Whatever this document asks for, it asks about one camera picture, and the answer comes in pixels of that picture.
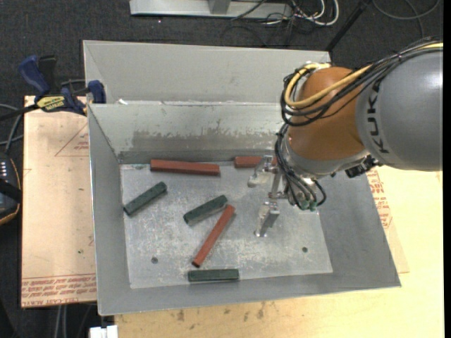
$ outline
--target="wire bundle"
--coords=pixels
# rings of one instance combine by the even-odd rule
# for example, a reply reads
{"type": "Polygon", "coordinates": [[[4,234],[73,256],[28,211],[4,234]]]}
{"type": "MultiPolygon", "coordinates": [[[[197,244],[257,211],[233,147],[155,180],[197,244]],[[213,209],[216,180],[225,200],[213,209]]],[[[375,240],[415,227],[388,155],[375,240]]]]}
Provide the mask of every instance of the wire bundle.
{"type": "Polygon", "coordinates": [[[326,201],[326,192],[317,180],[312,180],[313,183],[318,187],[320,192],[323,194],[322,200],[318,202],[315,191],[305,180],[297,176],[297,174],[283,157],[281,153],[282,142],[287,130],[288,124],[284,124],[278,133],[276,145],[274,146],[274,154],[276,155],[278,167],[282,170],[285,181],[287,182],[285,193],[290,193],[293,201],[295,202],[295,205],[302,211],[305,211],[306,209],[314,211],[317,206],[322,205],[324,201],[326,201]],[[303,199],[298,199],[295,188],[297,188],[302,193],[303,199]]]}
{"type": "Polygon", "coordinates": [[[287,125],[291,126],[305,126],[311,124],[315,120],[331,117],[343,109],[348,103],[359,96],[359,91],[355,92],[348,101],[345,102],[339,109],[326,115],[332,106],[339,100],[345,98],[349,93],[356,88],[367,88],[369,85],[377,86],[379,82],[399,64],[404,63],[415,56],[440,51],[443,49],[443,40],[437,37],[428,37],[413,43],[406,49],[399,51],[396,54],[387,56],[373,63],[367,64],[342,78],[335,84],[327,87],[324,90],[308,97],[301,101],[294,101],[292,98],[299,81],[303,77],[310,76],[318,68],[324,68],[324,64],[310,63],[306,64],[300,69],[297,69],[293,74],[288,75],[284,79],[284,89],[280,97],[280,106],[282,108],[282,118],[287,125]],[[318,104],[331,91],[341,88],[341,90],[328,101],[318,104]],[[291,121],[293,116],[302,116],[304,120],[294,123],[291,121]]]}
{"type": "Polygon", "coordinates": [[[279,130],[278,138],[274,146],[274,151],[278,166],[282,170],[284,178],[287,182],[285,193],[290,193],[290,195],[293,197],[293,201],[299,209],[305,210],[307,208],[310,208],[311,210],[314,210],[317,206],[320,206],[324,203],[324,201],[326,200],[326,193],[323,187],[318,183],[318,181],[312,178],[313,183],[323,195],[322,200],[318,202],[315,191],[309,186],[304,178],[298,176],[294,172],[293,168],[284,158],[284,155],[281,152],[282,144],[289,126],[308,125],[315,120],[327,118],[332,116],[333,114],[336,114],[345,105],[356,99],[359,96],[359,91],[352,95],[351,98],[348,98],[349,100],[346,101],[345,104],[342,105],[339,109],[326,115],[326,113],[330,110],[334,103],[336,103],[340,99],[343,99],[357,87],[363,86],[365,88],[369,85],[374,85],[377,88],[377,85],[380,83],[380,81],[399,64],[415,56],[440,50],[443,50],[442,39],[436,37],[422,39],[412,44],[411,46],[408,46],[406,49],[400,51],[397,54],[382,58],[381,60],[370,63],[360,69],[357,69],[354,72],[351,72],[349,75],[342,78],[335,84],[302,101],[293,101],[292,99],[292,95],[296,90],[298,82],[303,77],[308,77],[318,68],[323,68],[325,66],[318,63],[309,63],[304,65],[302,68],[297,69],[293,74],[288,75],[284,79],[284,89],[281,94],[280,104],[282,106],[282,117],[285,121],[285,124],[279,130]],[[314,104],[321,102],[321,100],[331,91],[340,87],[342,89],[329,101],[312,107],[314,104]],[[305,120],[300,123],[293,123],[291,121],[291,118],[293,116],[303,116],[305,117],[305,120]],[[303,199],[298,199],[298,195],[295,192],[296,189],[301,192],[303,199]]]}

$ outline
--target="green block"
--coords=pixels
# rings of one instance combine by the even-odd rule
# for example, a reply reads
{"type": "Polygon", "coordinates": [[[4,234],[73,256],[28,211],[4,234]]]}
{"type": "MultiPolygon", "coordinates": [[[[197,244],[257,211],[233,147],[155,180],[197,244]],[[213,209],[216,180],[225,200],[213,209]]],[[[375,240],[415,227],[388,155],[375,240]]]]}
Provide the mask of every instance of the green block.
{"type": "Polygon", "coordinates": [[[137,198],[133,199],[130,203],[126,204],[124,206],[125,212],[128,215],[132,215],[133,213],[141,209],[143,206],[150,203],[150,201],[162,195],[167,189],[168,187],[163,182],[154,185],[152,188],[145,191],[137,198]]]}
{"type": "Polygon", "coordinates": [[[221,282],[239,279],[240,272],[238,269],[190,270],[188,272],[188,281],[191,283],[221,282]]]}
{"type": "Polygon", "coordinates": [[[201,220],[209,217],[210,215],[217,213],[224,209],[227,204],[227,198],[225,195],[218,196],[201,206],[189,211],[183,216],[183,219],[188,225],[194,225],[201,220]]]}

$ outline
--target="cardboard sheet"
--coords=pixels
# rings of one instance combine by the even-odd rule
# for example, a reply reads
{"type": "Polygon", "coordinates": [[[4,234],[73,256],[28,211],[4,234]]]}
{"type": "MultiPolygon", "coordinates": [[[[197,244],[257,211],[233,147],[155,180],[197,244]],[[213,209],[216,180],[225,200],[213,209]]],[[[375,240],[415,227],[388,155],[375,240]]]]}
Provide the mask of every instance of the cardboard sheet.
{"type": "Polygon", "coordinates": [[[21,306],[95,301],[87,119],[33,111],[24,124],[21,306]]]}

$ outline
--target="black carpet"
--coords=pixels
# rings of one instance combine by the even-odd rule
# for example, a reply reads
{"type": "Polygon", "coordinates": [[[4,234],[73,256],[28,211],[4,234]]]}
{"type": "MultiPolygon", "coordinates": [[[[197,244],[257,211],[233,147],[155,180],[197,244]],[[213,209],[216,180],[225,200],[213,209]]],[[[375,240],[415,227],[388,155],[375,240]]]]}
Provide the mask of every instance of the black carpet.
{"type": "MultiPolygon", "coordinates": [[[[245,19],[131,17],[129,0],[0,0],[0,103],[19,108],[23,96],[35,93],[18,73],[18,64],[31,54],[56,55],[58,78],[66,80],[83,78],[84,39],[324,50],[359,1],[338,0],[340,18],[330,27],[305,21],[269,27],[245,19]]],[[[413,16],[427,12],[437,0],[375,1],[391,14],[413,16]]],[[[431,35],[443,35],[443,0],[421,19],[411,20],[390,18],[370,4],[335,46],[332,59],[336,65],[355,68],[431,35]]],[[[0,123],[0,142],[7,139],[12,124],[13,120],[0,123]]],[[[21,125],[17,134],[22,131],[21,125]]],[[[23,142],[14,143],[9,155],[21,170],[23,142]]],[[[58,308],[20,308],[20,224],[18,216],[0,226],[0,300],[20,337],[53,337],[58,308]]],[[[86,327],[102,324],[95,307],[69,306],[68,337],[76,336],[86,312],[86,327]]],[[[0,338],[10,336],[5,334],[0,332],[0,338]]]]}

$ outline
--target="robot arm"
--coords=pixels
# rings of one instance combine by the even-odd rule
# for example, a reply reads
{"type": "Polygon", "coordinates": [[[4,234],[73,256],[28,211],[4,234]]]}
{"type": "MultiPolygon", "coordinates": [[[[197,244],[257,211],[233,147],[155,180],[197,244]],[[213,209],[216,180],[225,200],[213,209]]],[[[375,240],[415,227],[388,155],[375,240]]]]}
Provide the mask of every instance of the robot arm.
{"type": "MultiPolygon", "coordinates": [[[[349,177],[375,165],[441,170],[442,100],[440,39],[425,39],[356,71],[304,65],[285,78],[280,99],[285,124],[273,170],[282,176],[285,197],[314,210],[326,200],[319,180],[340,170],[349,177]]],[[[274,199],[270,203],[277,211],[274,199]]],[[[262,213],[259,236],[264,221],[262,213]]]]}

